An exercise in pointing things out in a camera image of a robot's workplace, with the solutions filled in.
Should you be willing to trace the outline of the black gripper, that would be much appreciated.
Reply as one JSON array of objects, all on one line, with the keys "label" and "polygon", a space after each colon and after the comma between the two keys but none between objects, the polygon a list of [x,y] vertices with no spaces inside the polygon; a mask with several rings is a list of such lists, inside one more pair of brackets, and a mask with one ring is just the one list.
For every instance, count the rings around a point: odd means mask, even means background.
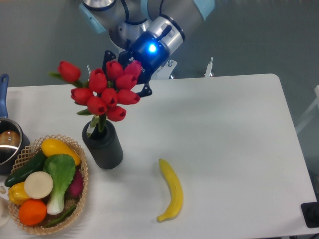
[{"label": "black gripper", "polygon": [[[137,93],[139,97],[148,97],[153,91],[149,81],[152,74],[163,64],[169,56],[183,43],[185,35],[173,18],[162,14],[143,32],[127,50],[119,54],[119,63],[127,67],[130,63],[140,61],[142,72],[138,77],[138,84],[144,84]],[[116,55],[106,50],[104,53],[102,70],[115,75],[119,66]]]}]

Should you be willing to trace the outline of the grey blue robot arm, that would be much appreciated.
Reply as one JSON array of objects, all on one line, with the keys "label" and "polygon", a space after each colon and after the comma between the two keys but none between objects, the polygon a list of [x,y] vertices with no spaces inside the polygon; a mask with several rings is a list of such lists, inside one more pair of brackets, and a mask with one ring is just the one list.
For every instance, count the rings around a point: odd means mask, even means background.
[{"label": "grey blue robot arm", "polygon": [[157,72],[170,77],[171,55],[215,8],[213,0],[84,0],[79,11],[97,34],[107,32],[119,53],[104,54],[104,63],[117,58],[126,67],[142,64],[138,95],[150,96],[149,81]]}]

